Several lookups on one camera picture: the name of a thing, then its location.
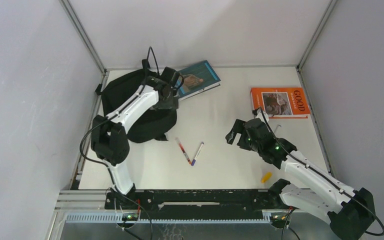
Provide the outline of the teal hardcover book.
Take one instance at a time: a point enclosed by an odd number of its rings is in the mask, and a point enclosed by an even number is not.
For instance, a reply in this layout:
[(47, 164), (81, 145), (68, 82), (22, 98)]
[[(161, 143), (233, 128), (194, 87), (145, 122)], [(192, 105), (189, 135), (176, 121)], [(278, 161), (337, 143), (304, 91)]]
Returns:
[(177, 81), (179, 100), (206, 92), (221, 85), (221, 79), (207, 60), (194, 63), (178, 71)]

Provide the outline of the black backpack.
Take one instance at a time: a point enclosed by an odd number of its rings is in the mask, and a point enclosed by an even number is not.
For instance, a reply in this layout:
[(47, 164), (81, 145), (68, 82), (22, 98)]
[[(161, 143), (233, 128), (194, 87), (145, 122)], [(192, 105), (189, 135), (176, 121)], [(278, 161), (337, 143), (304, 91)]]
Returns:
[(177, 123), (177, 110), (152, 110), (158, 102), (157, 92), (146, 84), (146, 78), (161, 75), (139, 69), (111, 81), (97, 94), (101, 97), (103, 115), (93, 120), (91, 142), (144, 143), (167, 141), (167, 132)]

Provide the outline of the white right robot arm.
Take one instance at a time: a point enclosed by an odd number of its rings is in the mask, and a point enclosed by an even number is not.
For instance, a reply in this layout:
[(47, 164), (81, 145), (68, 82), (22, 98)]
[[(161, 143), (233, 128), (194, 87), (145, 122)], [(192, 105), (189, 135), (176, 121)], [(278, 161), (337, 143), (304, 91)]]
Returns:
[(329, 225), (341, 240), (359, 240), (376, 221), (373, 194), (339, 181), (312, 163), (298, 148), (277, 137), (268, 124), (269, 116), (261, 108), (253, 111), (253, 119), (236, 119), (225, 140), (231, 145), (237, 134), (240, 149), (258, 153), (262, 160), (305, 185), (296, 186), (280, 178), (270, 188), (269, 203), (303, 210)]

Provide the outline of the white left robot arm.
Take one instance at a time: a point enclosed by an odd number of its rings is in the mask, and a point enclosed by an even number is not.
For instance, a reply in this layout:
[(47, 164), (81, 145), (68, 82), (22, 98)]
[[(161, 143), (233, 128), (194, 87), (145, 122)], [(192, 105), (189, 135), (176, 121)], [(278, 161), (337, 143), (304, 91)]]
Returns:
[(127, 167), (130, 143), (166, 141), (177, 123), (181, 74), (142, 68), (112, 80), (102, 91), (103, 115), (92, 121), (90, 147), (107, 166), (117, 202), (129, 209), (136, 203), (135, 184)]

